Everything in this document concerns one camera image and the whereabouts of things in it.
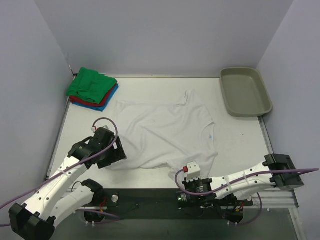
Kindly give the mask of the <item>blue t shirt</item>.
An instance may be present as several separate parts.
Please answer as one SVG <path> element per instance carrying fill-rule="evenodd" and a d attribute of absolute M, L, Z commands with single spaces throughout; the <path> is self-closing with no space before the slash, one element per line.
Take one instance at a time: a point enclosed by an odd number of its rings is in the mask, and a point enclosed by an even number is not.
<path fill-rule="evenodd" d="M 71 96 L 69 98 L 69 100 L 74 105 L 84 107 L 87 109 L 91 109 L 94 111 L 103 112 L 105 110 L 105 108 L 107 107 L 108 103 L 110 102 L 110 100 L 112 99 L 112 97 L 114 96 L 114 94 L 116 93 L 116 91 L 118 90 L 118 88 L 119 88 L 119 85 L 115 84 L 112 87 L 112 89 L 110 89 L 110 91 L 108 91 L 106 93 L 106 95 L 104 96 L 104 98 L 102 99 L 102 101 L 100 103 L 87 102 L 87 101 L 84 101 L 76 96 Z"/>

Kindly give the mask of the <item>red t shirt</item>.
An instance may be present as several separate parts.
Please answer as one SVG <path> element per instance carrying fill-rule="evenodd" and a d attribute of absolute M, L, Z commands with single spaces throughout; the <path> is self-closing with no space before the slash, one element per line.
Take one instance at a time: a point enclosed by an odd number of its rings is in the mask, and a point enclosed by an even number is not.
<path fill-rule="evenodd" d="M 84 97 L 84 96 L 80 97 L 80 96 L 75 96 L 75 95 L 71 95 L 71 96 L 80 98 L 81 100 L 83 100 L 85 102 L 99 104 L 103 100 L 103 98 L 105 97 L 106 93 L 110 91 L 110 89 L 109 90 L 105 90 L 104 92 L 101 92 L 101 93 L 97 94 L 96 96 L 93 96 L 93 95 L 92 96 L 88 96 L 88 97 Z"/>

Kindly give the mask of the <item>white t shirt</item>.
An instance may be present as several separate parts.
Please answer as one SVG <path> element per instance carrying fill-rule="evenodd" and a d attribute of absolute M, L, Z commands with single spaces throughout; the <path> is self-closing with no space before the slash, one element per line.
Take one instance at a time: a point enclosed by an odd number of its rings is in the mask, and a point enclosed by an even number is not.
<path fill-rule="evenodd" d="M 167 166 L 173 179 L 196 162 L 201 177 L 209 177 L 218 155 L 215 123 L 195 90 L 187 90 L 176 102 L 118 101 L 114 122 L 127 159 L 113 163 L 110 170 Z"/>

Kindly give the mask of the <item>green t shirt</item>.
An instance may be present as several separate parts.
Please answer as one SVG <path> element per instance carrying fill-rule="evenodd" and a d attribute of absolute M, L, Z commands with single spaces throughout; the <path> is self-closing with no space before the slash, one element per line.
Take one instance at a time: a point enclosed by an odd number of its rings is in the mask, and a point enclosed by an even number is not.
<path fill-rule="evenodd" d="M 78 75 L 72 81 L 66 91 L 66 95 L 76 97 L 96 96 L 117 84 L 113 77 L 105 76 L 98 71 L 81 67 Z"/>

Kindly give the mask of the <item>grey plastic tray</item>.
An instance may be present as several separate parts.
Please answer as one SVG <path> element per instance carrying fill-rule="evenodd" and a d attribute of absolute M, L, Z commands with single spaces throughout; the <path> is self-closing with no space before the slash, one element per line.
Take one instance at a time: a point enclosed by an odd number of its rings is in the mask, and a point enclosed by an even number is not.
<path fill-rule="evenodd" d="M 228 67 L 221 70 L 220 87 L 225 108 L 233 117 L 260 117 L 273 109 L 263 78 L 254 68 Z"/>

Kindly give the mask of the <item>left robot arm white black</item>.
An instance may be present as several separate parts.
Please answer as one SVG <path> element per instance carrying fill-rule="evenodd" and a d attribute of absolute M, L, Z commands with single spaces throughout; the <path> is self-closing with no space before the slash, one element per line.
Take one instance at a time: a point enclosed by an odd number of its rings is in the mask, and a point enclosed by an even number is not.
<path fill-rule="evenodd" d="M 103 186 L 92 179 L 65 195 L 69 187 L 91 166 L 102 169 L 126 158 L 121 139 L 107 128 L 98 128 L 93 136 L 72 146 L 58 170 L 33 196 L 9 209 L 12 231 L 25 240 L 49 240 L 69 215 L 86 205 L 103 205 L 108 198 Z"/>

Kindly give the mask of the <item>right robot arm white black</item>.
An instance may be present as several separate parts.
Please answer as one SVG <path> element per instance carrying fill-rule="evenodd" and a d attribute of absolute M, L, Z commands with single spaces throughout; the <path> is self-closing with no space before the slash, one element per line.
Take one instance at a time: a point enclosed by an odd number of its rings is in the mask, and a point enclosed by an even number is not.
<path fill-rule="evenodd" d="M 195 161 L 187 163 L 182 173 L 185 177 L 176 193 L 179 209 L 231 206 L 267 189 L 291 191 L 304 186 L 301 173 L 285 154 L 266 155 L 263 162 L 251 168 L 220 177 L 202 178 Z"/>

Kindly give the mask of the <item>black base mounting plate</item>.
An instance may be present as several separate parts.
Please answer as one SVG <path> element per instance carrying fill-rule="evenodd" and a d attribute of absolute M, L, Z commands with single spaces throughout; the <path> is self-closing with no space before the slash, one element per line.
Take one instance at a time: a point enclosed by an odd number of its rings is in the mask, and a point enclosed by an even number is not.
<path fill-rule="evenodd" d="M 252 201 L 229 195 L 221 200 L 185 196 L 174 188 L 107 189 L 96 194 L 86 207 L 117 215 L 122 220 L 223 220 L 241 221 L 244 207 Z"/>

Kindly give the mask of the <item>aluminium rail profile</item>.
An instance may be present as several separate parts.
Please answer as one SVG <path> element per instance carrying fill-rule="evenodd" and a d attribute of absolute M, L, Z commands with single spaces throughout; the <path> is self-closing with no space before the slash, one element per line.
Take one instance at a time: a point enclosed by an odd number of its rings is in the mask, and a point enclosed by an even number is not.
<path fill-rule="evenodd" d="M 121 210 L 143 209 L 146 207 L 155 209 L 178 209 L 177 192 L 179 189 L 159 188 L 159 189 L 101 189 L 95 194 L 89 203 L 80 206 L 80 209 L 94 211 L 100 210 Z M 266 190 L 259 194 L 255 193 L 249 200 L 244 201 L 244 205 L 252 207 L 260 204 L 259 199 L 265 208 L 293 208 L 296 207 L 297 201 L 291 191 Z"/>

